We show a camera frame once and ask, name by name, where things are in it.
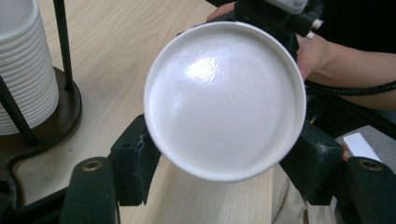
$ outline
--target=table surface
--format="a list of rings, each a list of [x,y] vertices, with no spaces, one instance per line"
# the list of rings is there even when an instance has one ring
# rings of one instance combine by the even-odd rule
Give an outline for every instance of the table surface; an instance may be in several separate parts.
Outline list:
[[[52,63],[63,70],[53,3],[38,2]],[[79,162],[108,156],[143,113],[144,84],[161,49],[215,10],[204,0],[66,0],[65,6],[82,117],[58,146],[16,165],[25,204],[66,187]],[[148,203],[121,207],[121,223],[270,223],[272,178],[270,169],[241,182],[210,182],[161,158]]]

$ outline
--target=black metal rod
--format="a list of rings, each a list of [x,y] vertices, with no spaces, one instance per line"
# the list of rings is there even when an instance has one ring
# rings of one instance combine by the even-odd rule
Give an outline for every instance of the black metal rod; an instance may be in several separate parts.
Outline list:
[[[73,91],[73,73],[70,59],[69,37],[67,33],[66,10],[64,0],[53,0],[55,7],[56,23],[58,25],[59,42],[61,44],[62,60],[64,63],[64,78],[66,91]]]
[[[7,111],[9,117],[14,122],[17,129],[20,131],[21,135],[25,140],[25,144],[29,147],[35,146],[38,141],[35,139],[32,130],[27,124],[26,119],[24,118],[20,108],[15,102],[14,97],[12,97],[11,92],[9,91],[6,82],[0,76],[0,103],[3,108]]]

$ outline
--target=white paper cup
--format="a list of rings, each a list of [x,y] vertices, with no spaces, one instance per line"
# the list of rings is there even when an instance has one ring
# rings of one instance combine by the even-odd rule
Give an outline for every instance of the white paper cup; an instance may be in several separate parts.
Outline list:
[[[0,0],[0,74],[30,128],[53,113],[59,92],[36,0]],[[0,105],[0,135],[17,132]]]
[[[267,33],[213,22],[179,35],[152,65],[144,94],[148,131],[182,170],[242,180],[272,167],[304,123],[296,63]]]
[[[37,8],[32,0],[0,1],[0,47],[15,42],[32,28]]]

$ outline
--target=stack of paper cups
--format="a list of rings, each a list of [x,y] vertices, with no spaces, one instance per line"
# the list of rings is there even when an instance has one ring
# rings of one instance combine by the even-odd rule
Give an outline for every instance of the stack of paper cups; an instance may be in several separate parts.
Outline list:
[[[59,92],[36,0],[0,0],[0,75],[31,129],[53,113]],[[18,132],[0,105],[0,135]]]

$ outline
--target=round wooden base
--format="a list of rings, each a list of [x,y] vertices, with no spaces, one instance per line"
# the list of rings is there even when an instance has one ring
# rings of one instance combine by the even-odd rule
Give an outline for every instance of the round wooden base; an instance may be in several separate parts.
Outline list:
[[[59,103],[53,114],[32,129],[38,144],[28,147],[20,133],[0,135],[0,194],[7,195],[16,207],[21,206],[21,186],[12,173],[17,161],[42,153],[66,138],[81,117],[81,94],[76,83],[73,91],[65,91],[64,72],[54,68],[58,82]]]

